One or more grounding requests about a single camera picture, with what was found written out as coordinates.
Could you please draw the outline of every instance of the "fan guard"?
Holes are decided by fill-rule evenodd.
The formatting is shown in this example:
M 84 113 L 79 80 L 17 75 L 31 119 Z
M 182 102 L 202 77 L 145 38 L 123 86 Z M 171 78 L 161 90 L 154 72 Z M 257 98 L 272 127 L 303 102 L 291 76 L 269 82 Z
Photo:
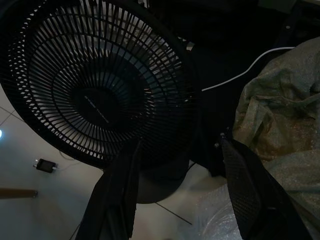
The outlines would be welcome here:
M 179 41 L 129 0 L 24 0 L 0 23 L 0 76 L 14 108 L 66 154 L 105 168 L 132 138 L 142 167 L 191 142 L 192 64 Z

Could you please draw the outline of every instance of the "fan logo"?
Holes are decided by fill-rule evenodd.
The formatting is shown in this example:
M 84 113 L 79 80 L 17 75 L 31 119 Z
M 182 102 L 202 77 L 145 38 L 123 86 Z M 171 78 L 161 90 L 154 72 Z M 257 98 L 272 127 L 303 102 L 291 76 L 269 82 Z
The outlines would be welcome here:
M 102 112 L 100 112 L 96 105 L 87 96 L 84 96 L 84 98 L 88 100 L 89 104 L 99 113 L 99 115 L 105 120 L 105 122 L 109 124 L 110 122 L 108 121 L 108 119 L 106 119 L 106 117 L 102 114 Z

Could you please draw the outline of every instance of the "fan base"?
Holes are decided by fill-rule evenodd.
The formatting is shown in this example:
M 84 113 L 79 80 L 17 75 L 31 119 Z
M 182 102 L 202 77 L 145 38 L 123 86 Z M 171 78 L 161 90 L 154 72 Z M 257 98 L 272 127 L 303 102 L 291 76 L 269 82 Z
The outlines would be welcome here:
M 188 154 L 166 165 L 141 171 L 138 204 L 152 204 L 173 194 L 184 181 L 189 167 Z

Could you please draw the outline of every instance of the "tiled floor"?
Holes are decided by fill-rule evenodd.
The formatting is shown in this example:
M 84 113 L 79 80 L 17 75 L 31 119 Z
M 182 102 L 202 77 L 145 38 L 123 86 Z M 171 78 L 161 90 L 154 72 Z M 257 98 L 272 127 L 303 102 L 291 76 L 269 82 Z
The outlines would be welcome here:
M 0 187 L 37 189 L 35 199 L 0 200 L 0 233 L 4 240 L 68 240 L 86 209 L 100 169 L 62 157 L 34 133 L 14 111 L 0 88 Z M 53 174 L 37 171 L 35 159 L 58 163 Z M 154 204 L 138 204 L 133 240 L 181 240 L 191 226 L 200 196 L 225 183 L 195 165 L 180 188 Z

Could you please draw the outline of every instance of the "electric fan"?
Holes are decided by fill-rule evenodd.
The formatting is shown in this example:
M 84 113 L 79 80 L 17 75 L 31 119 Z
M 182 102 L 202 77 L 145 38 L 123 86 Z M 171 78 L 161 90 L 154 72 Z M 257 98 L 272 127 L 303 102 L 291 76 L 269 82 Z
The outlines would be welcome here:
M 122 172 L 119 164 L 130 165 L 121 158 L 140 146 L 133 162 L 148 183 L 140 177 L 139 194 L 148 188 L 150 198 L 139 201 L 175 191 L 198 119 L 196 74 L 180 40 L 131 0 L 0 5 L 0 80 L 23 120 L 57 149 L 104 169 L 104 183 L 117 184 L 112 171 L 135 176 L 136 166 Z M 127 188 L 134 205 L 136 188 Z

